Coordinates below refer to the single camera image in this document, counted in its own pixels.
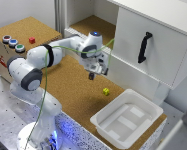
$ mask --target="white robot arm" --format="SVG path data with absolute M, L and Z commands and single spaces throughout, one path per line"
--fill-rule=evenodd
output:
M 44 90 L 40 88 L 42 80 L 41 69 L 45 67 L 45 56 L 47 55 L 47 67 L 60 63 L 62 59 L 62 49 L 57 46 L 64 46 L 75 49 L 80 56 L 79 63 L 84 66 L 89 73 L 89 79 L 93 80 L 95 74 L 107 75 L 108 55 L 98 51 L 102 47 L 102 36 L 98 32 L 90 32 L 88 38 L 83 40 L 78 35 L 51 42 L 49 45 L 42 45 L 28 51 L 27 58 L 13 56 L 7 62 L 9 74 L 13 78 L 10 90 L 13 95 L 29 104 L 40 106 Z M 54 117 L 61 112 L 61 104 L 49 93 L 46 94 L 45 104 L 42 109 L 41 118 L 34 128 L 29 145 L 32 149 L 43 149 L 41 143 L 50 139 L 50 135 L 55 132 Z M 25 141 L 18 142 L 18 149 Z

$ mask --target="box with round holes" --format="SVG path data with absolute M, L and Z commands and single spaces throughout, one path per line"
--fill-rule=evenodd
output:
M 35 43 L 29 42 L 34 37 Z M 28 17 L 0 28 L 0 75 L 11 82 L 7 61 L 14 55 L 26 57 L 27 52 L 39 45 L 61 39 L 61 34 L 33 17 Z

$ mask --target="white plastic bin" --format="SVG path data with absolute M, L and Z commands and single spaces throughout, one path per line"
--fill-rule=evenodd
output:
M 128 89 L 90 121 L 98 133 L 119 149 L 130 148 L 163 113 L 163 109 Z

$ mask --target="yellow object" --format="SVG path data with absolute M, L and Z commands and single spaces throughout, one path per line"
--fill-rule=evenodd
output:
M 110 92 L 110 90 L 108 88 L 103 89 L 103 94 L 104 95 L 108 96 L 109 92 Z

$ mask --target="red object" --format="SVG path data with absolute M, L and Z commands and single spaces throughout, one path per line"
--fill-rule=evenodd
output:
M 34 38 L 34 37 L 30 37 L 30 38 L 29 38 L 29 42 L 30 42 L 31 44 L 35 43 L 35 38 Z
M 0 58 L 0 63 L 5 67 L 7 68 L 7 65 L 5 64 L 4 60 L 3 60 L 3 56 L 1 56 Z

